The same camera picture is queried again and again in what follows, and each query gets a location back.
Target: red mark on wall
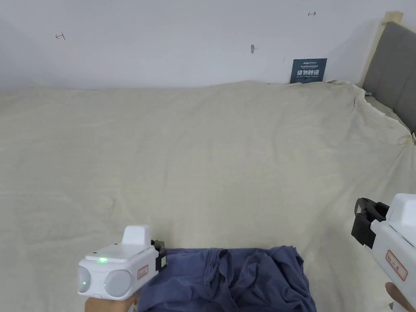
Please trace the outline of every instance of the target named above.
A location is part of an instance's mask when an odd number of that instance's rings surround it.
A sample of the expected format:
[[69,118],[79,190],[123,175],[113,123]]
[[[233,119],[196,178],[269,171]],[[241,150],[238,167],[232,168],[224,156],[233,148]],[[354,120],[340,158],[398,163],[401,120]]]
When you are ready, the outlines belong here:
[[59,39],[59,37],[62,37],[62,38],[64,38],[64,40],[66,41],[66,39],[65,39],[65,36],[64,36],[64,34],[61,32],[61,35],[55,35],[55,38],[56,39]]

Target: gray headboard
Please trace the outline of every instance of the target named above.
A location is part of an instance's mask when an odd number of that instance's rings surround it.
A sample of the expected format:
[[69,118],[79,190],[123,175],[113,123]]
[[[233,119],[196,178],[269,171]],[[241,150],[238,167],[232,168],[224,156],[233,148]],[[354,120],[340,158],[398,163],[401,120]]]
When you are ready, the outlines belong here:
[[387,23],[363,89],[390,107],[411,132],[416,130],[416,33]]

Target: beige bed sheet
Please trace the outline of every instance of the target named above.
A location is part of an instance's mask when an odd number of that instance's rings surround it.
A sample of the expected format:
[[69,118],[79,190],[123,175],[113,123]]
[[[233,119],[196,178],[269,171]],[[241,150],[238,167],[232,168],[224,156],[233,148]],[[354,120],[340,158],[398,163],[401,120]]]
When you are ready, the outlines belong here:
[[318,311],[389,311],[358,197],[416,193],[409,131],[351,84],[0,92],[0,302],[82,311],[78,261],[150,224],[168,247],[294,245]]

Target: black clamp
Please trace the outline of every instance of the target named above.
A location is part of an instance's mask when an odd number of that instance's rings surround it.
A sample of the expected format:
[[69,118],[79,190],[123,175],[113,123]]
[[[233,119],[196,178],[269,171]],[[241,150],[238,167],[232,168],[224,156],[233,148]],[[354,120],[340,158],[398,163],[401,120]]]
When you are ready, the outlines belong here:
[[165,249],[165,242],[161,240],[151,240],[152,246],[159,252],[159,256],[156,258],[156,271],[161,271],[166,267],[167,254]]
[[376,203],[367,198],[357,199],[354,209],[355,220],[351,235],[361,245],[367,245],[372,249],[376,234],[370,228],[371,222],[374,220],[379,222],[385,221],[389,208],[386,204],[381,202]]

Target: handwritten label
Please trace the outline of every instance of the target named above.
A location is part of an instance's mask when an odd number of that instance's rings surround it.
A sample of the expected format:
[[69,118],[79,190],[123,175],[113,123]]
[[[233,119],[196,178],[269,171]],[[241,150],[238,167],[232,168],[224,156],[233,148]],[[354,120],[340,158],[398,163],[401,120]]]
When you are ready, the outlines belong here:
[[390,250],[386,254],[386,260],[388,263],[390,263],[391,267],[400,276],[401,280],[404,281],[407,277],[407,270]]
[[141,269],[139,269],[137,271],[137,279],[141,279],[143,276],[147,275],[147,273],[149,273],[149,266],[146,265],[144,267],[142,267]]

